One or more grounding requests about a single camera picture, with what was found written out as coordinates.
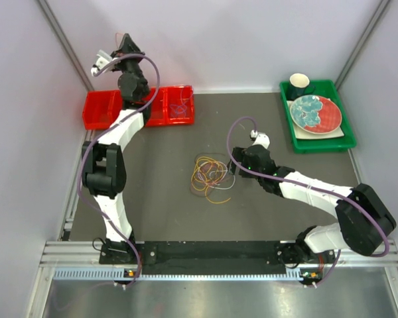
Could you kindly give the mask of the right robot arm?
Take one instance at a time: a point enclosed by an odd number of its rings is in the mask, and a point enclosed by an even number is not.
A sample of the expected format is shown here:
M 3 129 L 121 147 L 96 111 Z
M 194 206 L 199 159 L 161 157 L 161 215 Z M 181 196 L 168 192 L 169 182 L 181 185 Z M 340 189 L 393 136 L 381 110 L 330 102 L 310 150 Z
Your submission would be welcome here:
M 227 148 L 240 176 L 253 178 L 267 193 L 303 202 L 335 218 L 330 225 L 313 225 L 298 235 L 295 249 L 302 261 L 312 262 L 320 253 L 344 248 L 377 256 L 376 248 L 386 243 L 397 223 L 371 186 L 337 186 L 309 178 L 276 165 L 266 134 L 253 132 L 252 141 L 247 148 Z

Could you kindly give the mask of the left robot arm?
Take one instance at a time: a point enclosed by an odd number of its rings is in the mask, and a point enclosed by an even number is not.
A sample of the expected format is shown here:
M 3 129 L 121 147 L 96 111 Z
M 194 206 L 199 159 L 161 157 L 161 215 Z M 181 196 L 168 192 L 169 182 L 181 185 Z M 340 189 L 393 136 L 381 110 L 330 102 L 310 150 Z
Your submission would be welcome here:
M 151 89 L 140 68 L 145 54 L 125 33 L 111 54 L 99 51 L 91 68 L 94 77 L 120 72 L 117 81 L 122 109 L 111 126 L 82 147 L 82 171 L 78 178 L 98 204 L 106 229 L 99 248 L 100 264 L 134 264 L 139 259 L 133 229 L 125 212 L 123 189 L 127 174 L 123 151 L 151 117 L 146 101 Z

